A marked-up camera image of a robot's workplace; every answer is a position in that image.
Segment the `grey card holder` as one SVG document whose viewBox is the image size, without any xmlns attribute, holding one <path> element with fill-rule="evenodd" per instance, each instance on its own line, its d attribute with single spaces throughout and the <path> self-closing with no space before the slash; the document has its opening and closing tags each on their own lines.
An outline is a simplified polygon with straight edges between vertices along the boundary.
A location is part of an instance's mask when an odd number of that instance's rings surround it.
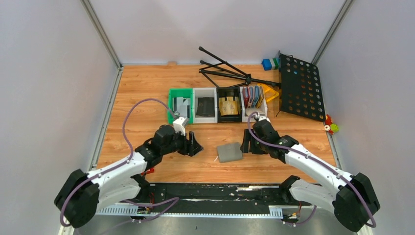
<svg viewBox="0 0 415 235">
<path fill-rule="evenodd" d="M 234 162 L 243 159 L 243 153 L 240 150 L 240 143 L 228 143 L 217 147 L 218 158 L 220 163 Z"/>
</svg>

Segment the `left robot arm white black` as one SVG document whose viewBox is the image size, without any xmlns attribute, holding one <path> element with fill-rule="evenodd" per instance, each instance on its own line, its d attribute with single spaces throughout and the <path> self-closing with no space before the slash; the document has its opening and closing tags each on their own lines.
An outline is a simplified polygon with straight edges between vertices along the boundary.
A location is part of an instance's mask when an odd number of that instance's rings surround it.
<svg viewBox="0 0 415 235">
<path fill-rule="evenodd" d="M 192 157 L 203 149 L 192 131 L 185 133 L 162 125 L 127 157 L 98 170 L 73 171 L 54 199 L 61 225 L 80 228 L 104 207 L 127 199 L 145 202 L 150 189 L 142 174 L 165 155 L 177 152 Z"/>
</svg>

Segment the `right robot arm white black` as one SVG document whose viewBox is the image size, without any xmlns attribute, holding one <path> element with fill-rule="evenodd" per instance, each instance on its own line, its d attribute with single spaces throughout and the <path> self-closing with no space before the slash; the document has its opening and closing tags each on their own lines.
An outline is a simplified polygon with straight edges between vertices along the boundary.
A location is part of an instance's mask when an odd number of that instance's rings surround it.
<svg viewBox="0 0 415 235">
<path fill-rule="evenodd" d="M 247 126 L 262 151 L 317 182 L 315 185 L 296 176 L 289 177 L 285 181 L 286 187 L 279 191 L 283 203 L 290 205 L 297 200 L 320 207 L 331 212 L 352 232 L 358 232 L 364 226 L 377 226 L 374 215 L 379 211 L 380 203 L 367 175 L 353 175 L 328 164 L 293 137 L 279 135 L 267 118 L 260 117 L 256 123 Z"/>
</svg>

